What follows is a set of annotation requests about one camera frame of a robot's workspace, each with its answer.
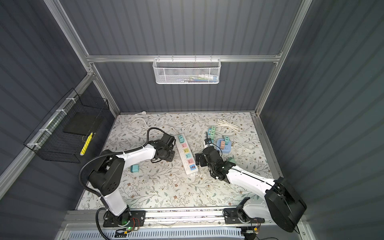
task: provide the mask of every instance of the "white power cord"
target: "white power cord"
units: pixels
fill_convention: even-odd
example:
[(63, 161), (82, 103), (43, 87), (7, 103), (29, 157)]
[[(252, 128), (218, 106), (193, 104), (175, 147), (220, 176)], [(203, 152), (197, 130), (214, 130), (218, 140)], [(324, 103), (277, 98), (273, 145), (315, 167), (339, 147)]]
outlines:
[[(138, 114), (146, 115), (147, 112), (146, 112), (146, 111), (142, 111), (142, 112), (140, 112), (140, 113), (136, 113), (136, 114), (134, 114), (134, 115), (132, 116), (132, 118), (131, 118), (131, 123), (132, 123), (133, 121), (135, 121), (135, 120), (141, 119), (141, 120), (143, 120), (144, 125), (145, 125), (147, 128), (150, 128), (150, 127), (147, 125), (147, 123), (145, 122), (144, 119), (142, 119), (142, 118), (135, 118), (135, 119), (133, 119), (133, 117), (136, 116), (136, 115), (138, 115)], [(176, 134), (179, 134), (179, 133), (178, 133), (172, 126), (169, 126), (169, 125), (161, 125), (160, 127), (163, 127), (163, 126), (168, 126), (168, 127), (170, 127), (172, 130), (174, 130)]]
[(238, 142), (234, 142), (234, 143), (233, 143), (233, 148), (234, 148), (234, 149), (240, 149), (240, 148), (242, 148), (242, 149), (245, 149), (245, 150), (254, 150), (254, 149), (255, 149), (255, 145), (250, 144), (250, 143), (247, 143), (247, 144), (242, 145), (242, 144), (240, 144), (240, 143), (238, 143)]
[(134, 114), (134, 115), (132, 116), (132, 118), (131, 118), (131, 123), (132, 123), (134, 120), (141, 119), (141, 120), (143, 120), (144, 125), (145, 125), (147, 128), (149, 128), (149, 126), (147, 125), (147, 123), (145, 122), (144, 119), (142, 119), (142, 118), (135, 118), (135, 119), (133, 119), (133, 117), (136, 116), (136, 115), (138, 115), (138, 114), (143, 114), (143, 115), (145, 115), (145, 114), (147, 114), (147, 112), (146, 112), (146, 111), (142, 111), (142, 112), (140, 112), (140, 113), (136, 113), (136, 114)]
[(229, 123), (229, 122), (227, 122), (226, 120), (223, 120), (223, 119), (218, 119), (217, 120), (217, 127), (229, 127), (229, 128), (232, 128), (236, 132), (238, 132), (239, 129), (240, 129), (235, 124)]

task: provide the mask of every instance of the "corrugated wall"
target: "corrugated wall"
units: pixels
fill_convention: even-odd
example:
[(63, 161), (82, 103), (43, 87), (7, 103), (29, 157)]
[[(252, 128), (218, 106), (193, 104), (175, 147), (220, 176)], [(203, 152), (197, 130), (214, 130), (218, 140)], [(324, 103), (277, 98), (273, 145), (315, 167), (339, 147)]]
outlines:
[(86, 71), (43, 1), (0, 1), (0, 35), (3, 172), (37, 124)]
[(96, 63), (122, 112), (254, 110), (273, 65), (222, 63), (219, 84), (176, 85), (157, 84), (152, 63)]
[(62, 1), (91, 55), (271, 55), (299, 0)]
[[(300, 0), (62, 1), (90, 55), (274, 55)], [(273, 63), (223, 63), (218, 85), (163, 86), (148, 63), (96, 63), (121, 112), (254, 110)]]
[[(28, 135), (86, 71), (43, 1), (0, 0), (0, 36), (3, 173)], [(84, 94), (100, 97), (94, 84)], [(100, 153), (113, 121), (109, 114), (87, 159)], [(0, 238), (53, 239), (83, 191), (77, 180), (81, 166), (34, 157), (0, 200)]]
[(383, 9), (315, 1), (261, 114), (317, 239), (382, 239)]

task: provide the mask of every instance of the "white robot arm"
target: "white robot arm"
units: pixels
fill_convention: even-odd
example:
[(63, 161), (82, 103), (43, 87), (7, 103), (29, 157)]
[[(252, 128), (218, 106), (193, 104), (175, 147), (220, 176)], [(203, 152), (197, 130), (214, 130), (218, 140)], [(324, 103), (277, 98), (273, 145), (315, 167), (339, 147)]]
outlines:
[[(156, 129), (163, 132), (161, 139), (149, 141), (149, 132)], [(141, 147), (123, 152), (105, 150), (100, 156), (89, 161), (79, 172), (79, 182), (82, 187), (96, 194), (105, 208), (113, 214), (119, 226), (125, 226), (131, 219), (129, 207), (121, 197), (119, 184), (123, 170), (149, 159), (173, 161), (175, 138), (163, 130), (151, 127), (147, 131), (147, 140)], [(93, 163), (93, 170), (88, 176), (89, 182), (97, 190), (85, 185), (82, 179), (84, 169)]]
[(255, 217), (273, 219), (282, 229), (294, 231), (307, 206), (285, 178), (267, 179), (247, 172), (235, 163), (224, 162), (212, 146), (205, 148), (203, 154), (213, 178), (241, 186), (265, 201), (266, 204), (244, 198), (236, 207), (237, 217), (242, 222)]

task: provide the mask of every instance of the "table surface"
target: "table surface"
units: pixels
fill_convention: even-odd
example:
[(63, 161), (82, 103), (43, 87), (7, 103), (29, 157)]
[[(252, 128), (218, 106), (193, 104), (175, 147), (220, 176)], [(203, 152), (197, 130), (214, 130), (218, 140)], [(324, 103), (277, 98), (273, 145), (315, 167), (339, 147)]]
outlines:
[[(145, 142), (144, 122), (134, 120), (131, 123), (132, 116), (117, 117), (105, 149), (123, 151)], [(251, 143), (256, 147), (251, 151), (232, 148), (229, 154), (223, 154), (223, 159), (233, 157), (241, 168), (272, 178), (250, 113), (140, 114), (135, 116), (137, 117), (145, 119), (149, 127), (161, 127), (171, 135), (176, 135), (176, 132), (170, 126), (178, 133), (184, 133), (193, 154), (204, 148), (205, 132), (210, 126), (217, 125), (217, 119), (238, 125), (239, 132), (227, 127), (217, 127), (215, 139), (228, 136), (232, 143)], [(150, 132), (150, 139), (160, 137), (160, 132)], [(195, 176), (187, 176), (176, 147), (174, 150), (176, 153), (173, 162), (151, 163), (147, 160), (139, 163), (138, 172), (131, 173), (130, 168), (124, 170), (119, 191), (131, 209), (234, 206), (244, 197), (259, 198), (242, 187), (213, 179), (208, 167), (199, 166), (199, 172)], [(84, 192), (78, 209), (97, 209), (102, 206), (94, 194)]]

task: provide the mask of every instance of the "wire mesh basket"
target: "wire mesh basket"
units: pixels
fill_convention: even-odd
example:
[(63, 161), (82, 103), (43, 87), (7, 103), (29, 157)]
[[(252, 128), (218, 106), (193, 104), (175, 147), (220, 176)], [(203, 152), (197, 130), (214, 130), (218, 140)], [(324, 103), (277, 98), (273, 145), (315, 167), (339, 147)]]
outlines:
[(218, 61), (161, 61), (153, 60), (158, 84), (217, 84), (221, 62)]
[[(85, 95), (76, 95), (63, 108), (58, 109), (57, 116), (45, 129), (40, 129), (42, 123), (25, 140), (24, 145), (34, 151), (43, 160), (58, 162), (80, 163), (81, 155), (84, 155), (84, 144), (92, 144), (89, 136), (97, 134), (99, 127), (105, 121), (109, 111), (108, 101), (104, 98), (97, 98)], [(66, 131), (77, 114), (91, 116), (91, 122), (83, 128), (84, 134), (73, 134)]]

